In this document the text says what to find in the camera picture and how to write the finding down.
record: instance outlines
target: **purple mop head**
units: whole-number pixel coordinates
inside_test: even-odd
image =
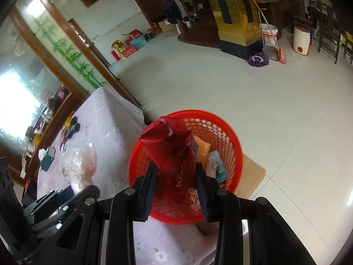
[[[248,64],[252,67],[260,68],[268,65],[268,57],[261,53],[250,56],[247,61]]]

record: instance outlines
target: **gold pillar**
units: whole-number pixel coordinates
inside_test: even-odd
[[[257,9],[252,0],[209,0],[209,2],[217,22],[221,49],[222,44],[228,44],[222,43],[223,41],[236,44],[237,49],[241,49],[241,46],[248,48],[256,42],[257,50],[262,47]]]

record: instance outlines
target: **red cylinder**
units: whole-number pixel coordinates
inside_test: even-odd
[[[121,58],[119,57],[119,55],[118,55],[114,50],[112,50],[111,53],[112,53],[113,57],[114,57],[117,61],[120,61],[120,60],[121,60]]]

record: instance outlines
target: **brown cardboard box by stairs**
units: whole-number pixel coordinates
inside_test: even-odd
[[[263,167],[243,154],[242,174],[234,194],[238,197],[248,199],[260,185],[265,175],[266,170]],[[210,235],[219,227],[219,222],[208,223],[207,221],[203,221],[197,223],[196,226],[205,235]]]
[[[166,25],[165,21],[162,21],[162,22],[159,22],[158,25],[160,26],[163,32],[163,35],[166,38],[179,35],[176,26],[173,24]]]

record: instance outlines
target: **red plastic basket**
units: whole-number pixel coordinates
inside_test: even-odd
[[[211,150],[219,152],[228,175],[224,188],[233,193],[239,184],[242,171],[241,147],[233,129],[220,117],[202,110],[181,110],[168,116],[183,118],[194,135],[210,143]],[[130,186],[137,177],[145,175],[150,161],[152,159],[148,151],[137,141],[128,166]],[[178,225],[205,220],[198,199],[192,205],[177,205],[154,198],[151,216],[165,223]]]

